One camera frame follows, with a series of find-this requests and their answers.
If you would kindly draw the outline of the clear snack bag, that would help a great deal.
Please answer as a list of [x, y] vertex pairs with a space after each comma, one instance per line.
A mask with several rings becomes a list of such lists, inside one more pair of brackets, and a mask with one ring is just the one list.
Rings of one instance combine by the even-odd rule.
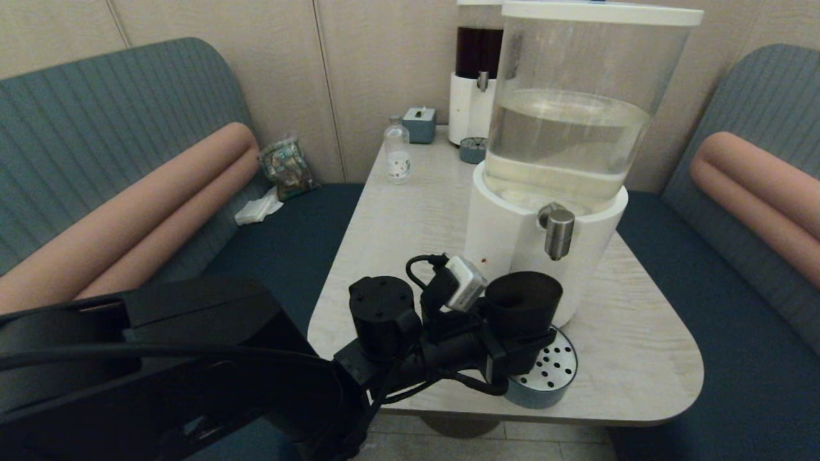
[[258, 160], [264, 176], [276, 187], [276, 196], [281, 202], [320, 187], [295, 135], [266, 146], [259, 152]]

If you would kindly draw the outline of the clear plastic bottle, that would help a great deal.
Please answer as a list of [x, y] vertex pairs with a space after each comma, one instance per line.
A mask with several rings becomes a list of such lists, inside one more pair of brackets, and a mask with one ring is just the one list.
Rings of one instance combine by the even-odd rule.
[[388, 180], [393, 184], [405, 184], [410, 176], [410, 154], [408, 152], [409, 131], [402, 125], [398, 115], [389, 118], [389, 125], [383, 134], [386, 152]]

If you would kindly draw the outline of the teal booth sofa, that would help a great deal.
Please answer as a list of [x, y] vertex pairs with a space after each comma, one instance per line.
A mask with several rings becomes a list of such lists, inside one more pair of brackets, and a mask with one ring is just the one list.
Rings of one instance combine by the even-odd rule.
[[[233, 73], [214, 47], [196, 38], [0, 81], [0, 277], [232, 122], [252, 131]], [[238, 204], [261, 190], [257, 172], [151, 279], [129, 291], [201, 279], [236, 231]], [[190, 457], [241, 459], [246, 451], [252, 461], [279, 461], [280, 451], [286, 461], [302, 459], [265, 417]]]
[[807, 174], [820, 233], [820, 51], [771, 44], [720, 82], [661, 195], [618, 225], [700, 348], [700, 396], [650, 427], [609, 427], [618, 461], [820, 461], [820, 262], [808, 275], [694, 183], [709, 137]]

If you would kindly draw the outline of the black plastic cup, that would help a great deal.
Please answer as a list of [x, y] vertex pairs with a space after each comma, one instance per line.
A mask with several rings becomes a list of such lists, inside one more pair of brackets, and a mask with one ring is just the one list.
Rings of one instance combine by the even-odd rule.
[[518, 271], [503, 275], [484, 291], [483, 315], [490, 332], [504, 339], [531, 337], [551, 326], [564, 289], [541, 272]]

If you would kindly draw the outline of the blue grey tissue box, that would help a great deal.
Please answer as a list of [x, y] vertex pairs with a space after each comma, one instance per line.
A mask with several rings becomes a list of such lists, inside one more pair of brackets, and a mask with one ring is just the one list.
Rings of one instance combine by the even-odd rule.
[[412, 144], [431, 144], [436, 134], [438, 111], [436, 108], [408, 108], [402, 117], [402, 125], [408, 131], [408, 142]]

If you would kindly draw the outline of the pink bolster cushion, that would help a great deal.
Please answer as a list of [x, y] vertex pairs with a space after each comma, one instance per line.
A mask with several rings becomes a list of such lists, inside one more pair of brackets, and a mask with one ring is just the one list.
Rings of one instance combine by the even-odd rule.
[[700, 143], [689, 176], [820, 291], [820, 180], [728, 132]]
[[0, 313], [140, 287], [257, 175], [232, 122], [153, 170], [0, 277]]

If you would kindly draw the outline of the silver water dispenser tap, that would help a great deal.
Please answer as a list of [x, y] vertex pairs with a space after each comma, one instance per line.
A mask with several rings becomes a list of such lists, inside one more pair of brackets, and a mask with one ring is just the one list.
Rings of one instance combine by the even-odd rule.
[[553, 261], [560, 261], [570, 252], [576, 216], [557, 202], [542, 207], [537, 222], [545, 230], [545, 254]]

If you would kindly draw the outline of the dark drink dispenser white base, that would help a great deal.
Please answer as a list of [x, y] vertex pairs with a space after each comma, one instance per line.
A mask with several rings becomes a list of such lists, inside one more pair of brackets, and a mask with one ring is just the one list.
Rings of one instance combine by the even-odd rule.
[[[460, 144], [469, 137], [487, 138], [494, 108], [496, 79], [504, 37], [504, 0], [456, 0], [459, 10], [455, 68], [449, 88], [449, 141]], [[475, 80], [489, 72], [485, 93]]]

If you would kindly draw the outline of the clear water dispenser white base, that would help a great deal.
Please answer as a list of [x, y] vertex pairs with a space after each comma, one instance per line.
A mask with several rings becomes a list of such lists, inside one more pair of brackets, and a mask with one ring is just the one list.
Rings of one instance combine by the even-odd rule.
[[[475, 167], [464, 254], [496, 280], [563, 286], [554, 326], [585, 298], [628, 204], [626, 178], [701, 9], [609, 0], [504, 0], [486, 158]], [[570, 252], [545, 254], [542, 207], [576, 216]]]

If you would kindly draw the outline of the small blue round drip tray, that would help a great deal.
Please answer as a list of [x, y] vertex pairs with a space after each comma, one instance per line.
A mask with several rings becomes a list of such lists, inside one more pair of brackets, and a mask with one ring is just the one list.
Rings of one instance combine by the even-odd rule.
[[483, 137], [469, 137], [459, 144], [459, 159], [463, 163], [477, 165], [486, 158], [488, 140]]

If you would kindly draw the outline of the round metal drip tray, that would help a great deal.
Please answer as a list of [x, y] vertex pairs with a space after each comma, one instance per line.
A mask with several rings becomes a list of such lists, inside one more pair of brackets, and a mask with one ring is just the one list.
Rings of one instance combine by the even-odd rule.
[[556, 406], [577, 375], [576, 347], [559, 328], [551, 326], [555, 338], [539, 350], [535, 365], [524, 375], [511, 376], [504, 399], [513, 405], [542, 410]]

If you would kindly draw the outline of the crumpled white tissue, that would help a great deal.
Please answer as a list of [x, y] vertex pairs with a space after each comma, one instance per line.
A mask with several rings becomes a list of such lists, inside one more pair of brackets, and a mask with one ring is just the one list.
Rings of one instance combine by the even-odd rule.
[[278, 197], [278, 187], [269, 189], [261, 198], [248, 201], [234, 216], [239, 227], [243, 225], [261, 223], [270, 214], [276, 213], [283, 207]]

